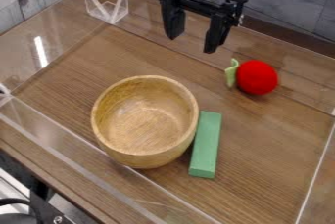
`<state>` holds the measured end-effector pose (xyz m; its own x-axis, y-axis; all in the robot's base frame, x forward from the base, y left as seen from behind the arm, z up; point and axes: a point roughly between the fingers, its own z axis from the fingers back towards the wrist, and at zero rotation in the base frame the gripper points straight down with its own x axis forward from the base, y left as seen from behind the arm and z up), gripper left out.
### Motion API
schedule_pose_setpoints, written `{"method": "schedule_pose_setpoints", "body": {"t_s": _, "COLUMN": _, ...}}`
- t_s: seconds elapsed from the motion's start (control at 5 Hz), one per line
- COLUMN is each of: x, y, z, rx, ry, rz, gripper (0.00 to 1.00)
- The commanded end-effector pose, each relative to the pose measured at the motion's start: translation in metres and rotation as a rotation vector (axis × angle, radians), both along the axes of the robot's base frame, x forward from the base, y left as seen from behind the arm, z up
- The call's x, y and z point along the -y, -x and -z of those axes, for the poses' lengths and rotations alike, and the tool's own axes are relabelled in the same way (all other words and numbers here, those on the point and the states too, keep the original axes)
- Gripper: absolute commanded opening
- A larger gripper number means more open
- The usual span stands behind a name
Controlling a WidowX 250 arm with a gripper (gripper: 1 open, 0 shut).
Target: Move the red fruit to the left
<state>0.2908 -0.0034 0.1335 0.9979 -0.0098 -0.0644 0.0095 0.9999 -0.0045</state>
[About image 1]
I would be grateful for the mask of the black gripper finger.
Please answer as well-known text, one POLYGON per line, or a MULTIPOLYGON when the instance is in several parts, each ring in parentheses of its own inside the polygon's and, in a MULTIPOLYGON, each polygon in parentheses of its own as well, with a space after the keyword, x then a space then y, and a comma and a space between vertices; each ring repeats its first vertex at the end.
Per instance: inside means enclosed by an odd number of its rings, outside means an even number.
POLYGON ((178 0, 161 0, 161 14, 166 36, 174 40, 185 32, 186 13, 178 0))
POLYGON ((216 52, 217 47, 225 42, 232 25, 232 17, 228 14, 214 13, 210 16, 209 29, 205 33, 204 53, 216 52))

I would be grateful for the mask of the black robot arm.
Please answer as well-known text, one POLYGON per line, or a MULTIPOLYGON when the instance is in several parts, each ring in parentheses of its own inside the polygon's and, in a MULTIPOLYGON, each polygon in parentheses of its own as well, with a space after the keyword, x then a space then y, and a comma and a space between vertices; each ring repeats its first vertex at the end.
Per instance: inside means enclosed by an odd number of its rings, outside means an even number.
POLYGON ((230 29, 242 23, 249 0, 158 0, 166 36, 174 40, 185 32, 186 11, 209 17, 202 52, 213 53, 225 43, 230 29))

